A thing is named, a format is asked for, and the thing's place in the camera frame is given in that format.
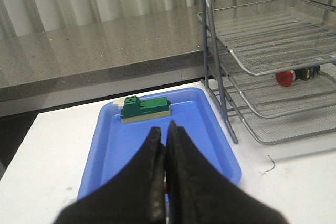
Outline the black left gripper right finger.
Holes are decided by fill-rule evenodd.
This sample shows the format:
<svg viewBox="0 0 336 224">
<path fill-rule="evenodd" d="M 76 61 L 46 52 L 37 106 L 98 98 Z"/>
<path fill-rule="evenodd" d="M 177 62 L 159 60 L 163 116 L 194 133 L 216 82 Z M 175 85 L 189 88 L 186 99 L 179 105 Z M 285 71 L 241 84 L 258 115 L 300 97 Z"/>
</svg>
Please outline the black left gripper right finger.
<svg viewBox="0 0 336 224">
<path fill-rule="evenodd" d="M 174 121 L 166 147 L 170 223 L 287 223 L 222 175 Z"/>
</svg>

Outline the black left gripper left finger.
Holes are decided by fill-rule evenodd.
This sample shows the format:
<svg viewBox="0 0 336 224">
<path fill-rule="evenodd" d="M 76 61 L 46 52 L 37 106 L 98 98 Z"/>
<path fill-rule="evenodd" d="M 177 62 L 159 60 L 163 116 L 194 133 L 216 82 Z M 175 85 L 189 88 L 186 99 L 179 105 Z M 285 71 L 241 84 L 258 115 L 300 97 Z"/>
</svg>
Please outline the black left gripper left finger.
<svg viewBox="0 0 336 224">
<path fill-rule="evenodd" d="M 153 127 L 123 169 L 64 208 L 55 223 L 165 223 L 164 160 L 161 130 Z"/>
</svg>

